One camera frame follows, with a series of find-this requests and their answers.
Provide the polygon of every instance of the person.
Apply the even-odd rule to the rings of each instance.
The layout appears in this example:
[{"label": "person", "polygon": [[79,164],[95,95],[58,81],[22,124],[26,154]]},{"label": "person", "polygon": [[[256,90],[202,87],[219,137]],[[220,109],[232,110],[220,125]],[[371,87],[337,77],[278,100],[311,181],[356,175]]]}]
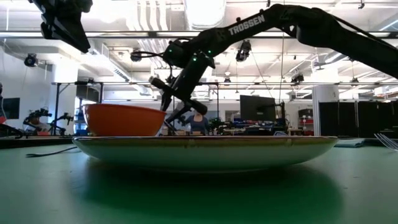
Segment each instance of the person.
[{"label": "person", "polygon": [[200,134],[206,135],[206,132],[210,128],[207,118],[197,111],[195,111],[195,114],[190,116],[185,123],[191,126],[191,133],[200,131]]}]

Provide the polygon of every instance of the orange bowl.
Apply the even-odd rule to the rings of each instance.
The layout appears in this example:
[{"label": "orange bowl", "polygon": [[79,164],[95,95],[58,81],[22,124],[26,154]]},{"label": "orange bowl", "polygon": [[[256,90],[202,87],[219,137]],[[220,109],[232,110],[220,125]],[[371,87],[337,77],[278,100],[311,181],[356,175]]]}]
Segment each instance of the orange bowl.
[{"label": "orange bowl", "polygon": [[95,136],[155,136],[166,112],[140,106],[84,105],[86,124]]}]

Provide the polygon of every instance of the camera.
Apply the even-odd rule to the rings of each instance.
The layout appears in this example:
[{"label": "camera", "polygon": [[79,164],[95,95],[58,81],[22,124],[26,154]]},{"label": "camera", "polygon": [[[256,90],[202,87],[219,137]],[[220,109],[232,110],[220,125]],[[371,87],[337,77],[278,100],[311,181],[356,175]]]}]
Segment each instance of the camera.
[{"label": "camera", "polygon": [[244,40],[242,42],[241,47],[239,48],[238,53],[236,54],[237,62],[244,62],[248,57],[251,51],[251,44],[249,40]]},{"label": "camera", "polygon": [[298,73],[294,76],[292,76],[292,83],[300,83],[300,82],[304,82],[304,76],[301,73]]},{"label": "camera", "polygon": [[39,61],[37,60],[36,54],[27,54],[27,57],[24,60],[24,64],[27,67],[34,68],[37,66]]},{"label": "camera", "polygon": [[130,59],[133,62],[140,62],[142,59],[142,54],[139,52],[139,49],[133,49],[131,54],[130,54]]}]

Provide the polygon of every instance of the light fixture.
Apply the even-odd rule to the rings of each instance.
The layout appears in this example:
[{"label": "light fixture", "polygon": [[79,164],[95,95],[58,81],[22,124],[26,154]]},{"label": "light fixture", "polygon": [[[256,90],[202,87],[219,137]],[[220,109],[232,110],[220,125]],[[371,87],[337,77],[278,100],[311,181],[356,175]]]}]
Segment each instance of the light fixture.
[{"label": "light fixture", "polygon": [[122,17],[120,9],[116,10],[113,4],[115,3],[112,0],[95,0],[90,15],[110,24]]},{"label": "light fixture", "polygon": [[184,0],[188,25],[193,30],[216,27],[224,19],[226,0]]}]

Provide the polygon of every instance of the table surface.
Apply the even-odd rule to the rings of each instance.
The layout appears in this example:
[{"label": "table surface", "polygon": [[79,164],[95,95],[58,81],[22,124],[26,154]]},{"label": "table surface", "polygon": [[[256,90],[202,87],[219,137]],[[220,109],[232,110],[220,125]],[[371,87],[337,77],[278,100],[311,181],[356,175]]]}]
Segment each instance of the table surface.
[{"label": "table surface", "polygon": [[143,172],[68,146],[0,150],[0,223],[398,223],[398,153],[334,148],[252,174]]}]

